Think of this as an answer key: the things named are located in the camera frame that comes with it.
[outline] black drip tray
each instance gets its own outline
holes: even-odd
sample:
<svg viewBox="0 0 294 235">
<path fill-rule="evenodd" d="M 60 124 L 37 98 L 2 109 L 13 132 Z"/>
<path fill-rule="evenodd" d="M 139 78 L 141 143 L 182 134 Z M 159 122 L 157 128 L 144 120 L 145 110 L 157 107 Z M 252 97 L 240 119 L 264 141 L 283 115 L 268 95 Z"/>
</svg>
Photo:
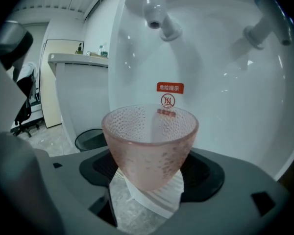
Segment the black drip tray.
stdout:
<svg viewBox="0 0 294 235">
<path fill-rule="evenodd" d="M 203 202 L 219 191 L 225 174 L 220 165 L 193 151 L 181 167 L 184 192 L 181 202 Z"/>
<path fill-rule="evenodd" d="M 109 187 L 118 169 L 109 150 L 84 160 L 79 171 L 92 185 Z M 181 202 L 203 202 L 219 191 L 224 170 L 217 163 L 191 151 L 181 167 L 184 192 Z"/>
</svg>

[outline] frosted cup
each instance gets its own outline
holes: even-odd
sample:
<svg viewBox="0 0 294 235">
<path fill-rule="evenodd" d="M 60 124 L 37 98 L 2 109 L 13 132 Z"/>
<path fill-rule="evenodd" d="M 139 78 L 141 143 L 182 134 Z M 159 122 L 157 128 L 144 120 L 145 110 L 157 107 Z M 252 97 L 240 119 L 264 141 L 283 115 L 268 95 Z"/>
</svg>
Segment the frosted cup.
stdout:
<svg viewBox="0 0 294 235">
<path fill-rule="evenodd" d="M 102 120 L 111 154 L 140 190 L 165 185 L 189 154 L 199 123 L 191 113 L 160 105 L 116 109 Z"/>
</svg>

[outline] bottle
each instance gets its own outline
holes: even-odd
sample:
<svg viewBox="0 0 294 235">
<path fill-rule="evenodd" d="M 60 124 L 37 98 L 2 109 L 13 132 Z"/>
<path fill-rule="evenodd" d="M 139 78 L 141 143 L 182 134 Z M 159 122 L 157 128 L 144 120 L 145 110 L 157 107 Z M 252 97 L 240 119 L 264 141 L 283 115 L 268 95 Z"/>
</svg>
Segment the bottle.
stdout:
<svg viewBox="0 0 294 235">
<path fill-rule="evenodd" d="M 102 45 L 99 46 L 99 50 L 98 50 L 98 55 L 101 56 L 101 52 L 102 52 Z"/>
<path fill-rule="evenodd" d="M 104 43 L 102 45 L 102 49 L 101 49 L 101 56 L 103 57 L 108 57 L 108 52 L 105 50 L 105 47 L 107 46 L 107 43 Z"/>
<path fill-rule="evenodd" d="M 83 54 L 83 51 L 82 51 L 82 43 L 79 44 L 78 49 L 75 52 L 75 54 Z"/>
</svg>

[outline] tiled floor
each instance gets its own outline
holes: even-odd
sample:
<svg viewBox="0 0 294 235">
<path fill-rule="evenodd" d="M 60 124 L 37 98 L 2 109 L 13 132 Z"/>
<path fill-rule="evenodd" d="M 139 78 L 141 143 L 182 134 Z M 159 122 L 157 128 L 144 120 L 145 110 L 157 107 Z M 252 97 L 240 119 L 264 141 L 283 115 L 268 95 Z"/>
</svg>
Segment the tiled floor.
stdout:
<svg viewBox="0 0 294 235">
<path fill-rule="evenodd" d="M 47 151 L 51 157 L 79 152 L 77 148 L 71 147 L 61 124 L 47 129 L 45 123 L 41 123 L 39 130 L 33 127 L 29 132 L 31 138 L 27 133 L 21 133 L 19 137 L 28 141 L 34 148 Z"/>
<path fill-rule="evenodd" d="M 77 153 L 79 150 L 71 147 L 62 125 L 46 128 L 44 123 L 40 129 L 30 129 L 32 135 L 19 134 L 34 148 L 45 150 L 51 157 Z M 110 183 L 110 194 L 114 212 L 118 221 L 118 229 L 133 235 L 148 235 L 160 227 L 166 219 L 148 210 L 132 198 L 125 180 L 115 176 Z"/>
</svg>

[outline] wooden door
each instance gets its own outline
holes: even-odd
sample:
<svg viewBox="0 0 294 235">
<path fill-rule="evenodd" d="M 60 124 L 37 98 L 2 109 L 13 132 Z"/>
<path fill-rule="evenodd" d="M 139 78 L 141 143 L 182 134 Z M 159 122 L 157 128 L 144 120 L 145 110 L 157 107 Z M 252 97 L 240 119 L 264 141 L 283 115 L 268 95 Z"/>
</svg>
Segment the wooden door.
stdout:
<svg viewBox="0 0 294 235">
<path fill-rule="evenodd" d="M 75 54 L 78 45 L 83 42 L 73 40 L 47 40 L 40 70 L 41 107 L 46 127 L 61 124 L 61 113 L 55 88 L 55 76 L 48 64 L 50 53 Z"/>
</svg>

